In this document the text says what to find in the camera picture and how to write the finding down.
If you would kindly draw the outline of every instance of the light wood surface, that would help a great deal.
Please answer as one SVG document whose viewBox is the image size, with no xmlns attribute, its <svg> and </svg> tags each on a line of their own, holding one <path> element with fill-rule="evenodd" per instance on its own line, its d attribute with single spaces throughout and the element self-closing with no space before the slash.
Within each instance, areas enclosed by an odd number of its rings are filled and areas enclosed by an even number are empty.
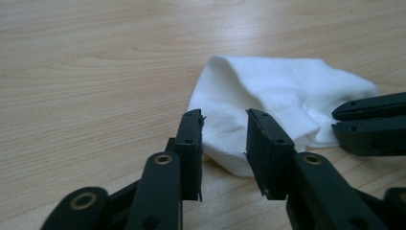
<svg viewBox="0 0 406 230">
<path fill-rule="evenodd" d="M 0 229 L 38 229 L 78 188 L 137 180 L 215 54 L 322 58 L 403 92 L 406 2 L 0 0 Z M 312 151 L 373 196 L 406 186 L 406 157 Z M 254 178 L 203 168 L 185 229 L 291 228 Z"/>
</svg>

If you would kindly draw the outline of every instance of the white cloth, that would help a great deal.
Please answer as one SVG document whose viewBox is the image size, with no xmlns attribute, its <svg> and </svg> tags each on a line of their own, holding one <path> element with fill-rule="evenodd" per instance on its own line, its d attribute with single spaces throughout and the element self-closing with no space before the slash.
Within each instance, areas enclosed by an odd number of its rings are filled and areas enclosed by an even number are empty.
<svg viewBox="0 0 406 230">
<path fill-rule="evenodd" d="M 207 117 L 203 146 L 207 155 L 233 174 L 252 176 L 244 155 L 248 115 L 255 108 L 271 114 L 295 142 L 323 148 L 338 145 L 331 112 L 351 100 L 378 95 L 376 86 L 320 59 L 212 57 L 188 110 Z"/>
</svg>

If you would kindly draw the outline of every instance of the wood grain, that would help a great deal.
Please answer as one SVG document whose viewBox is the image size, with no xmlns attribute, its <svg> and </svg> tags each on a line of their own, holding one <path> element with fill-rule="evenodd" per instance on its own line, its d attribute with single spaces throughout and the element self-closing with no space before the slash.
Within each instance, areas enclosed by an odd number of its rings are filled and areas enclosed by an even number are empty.
<svg viewBox="0 0 406 230">
<path fill-rule="evenodd" d="M 403 0 L 0 0 L 0 229 L 39 229 L 68 193 L 138 179 L 214 54 L 322 58 L 406 89 Z M 351 186 L 406 185 L 406 158 L 326 156 Z M 290 229 L 284 202 L 205 158 L 185 229 Z"/>
</svg>

